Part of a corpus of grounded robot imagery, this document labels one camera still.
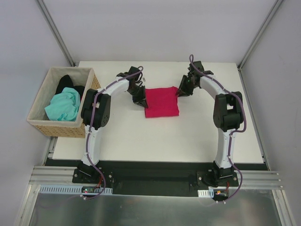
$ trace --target white wall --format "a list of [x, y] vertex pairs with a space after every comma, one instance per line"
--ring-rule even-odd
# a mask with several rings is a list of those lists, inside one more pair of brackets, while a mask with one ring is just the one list
[[301, 1], [286, 0], [243, 68], [272, 170], [301, 222]]
[[0, 3], [0, 225], [11, 226], [48, 138], [26, 122], [51, 66], [68, 66], [34, 0]]
[[239, 63], [275, 0], [45, 0], [80, 60]]

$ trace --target red cloth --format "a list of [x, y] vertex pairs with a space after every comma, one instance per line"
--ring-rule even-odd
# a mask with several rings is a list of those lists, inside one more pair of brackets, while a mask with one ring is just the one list
[[146, 89], [146, 118], [179, 116], [177, 87]]

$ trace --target metal sheet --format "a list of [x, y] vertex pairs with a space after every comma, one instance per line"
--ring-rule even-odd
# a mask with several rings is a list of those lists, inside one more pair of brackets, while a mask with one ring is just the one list
[[273, 194], [268, 190], [241, 190], [226, 204], [216, 204], [210, 198], [121, 195], [101, 196], [92, 201], [75, 197], [63, 202], [68, 197], [39, 194], [37, 203], [55, 206], [43, 209], [36, 204], [30, 225], [281, 225]]

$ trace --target white tabletop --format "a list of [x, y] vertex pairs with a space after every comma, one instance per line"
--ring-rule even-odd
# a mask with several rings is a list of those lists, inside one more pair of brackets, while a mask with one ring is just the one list
[[[81, 61], [79, 67], [92, 67], [101, 86], [111, 83], [130, 66], [144, 67], [146, 88], [180, 85], [188, 62], [99, 62]], [[243, 94], [247, 130], [237, 134], [234, 162], [263, 163], [249, 108], [235, 63], [203, 63], [228, 90]], [[212, 162], [217, 151], [217, 128], [213, 123], [214, 100], [203, 89], [193, 96], [179, 97], [180, 116], [146, 119], [144, 109], [133, 104], [129, 93], [111, 100], [111, 115], [104, 128], [101, 160]], [[79, 160], [85, 139], [59, 137], [53, 159]]]

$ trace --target wicker basket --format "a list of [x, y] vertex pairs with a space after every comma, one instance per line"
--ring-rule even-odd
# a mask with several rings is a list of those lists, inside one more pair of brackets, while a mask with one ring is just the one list
[[[67, 74], [71, 77], [75, 86], [85, 86], [84, 95], [79, 106], [79, 114], [76, 121], [50, 121], [44, 108], [50, 104], [60, 79]], [[51, 67], [32, 105], [27, 121], [46, 136], [85, 137], [85, 126], [80, 117], [83, 100], [88, 89], [99, 88], [100, 84], [92, 68]]]

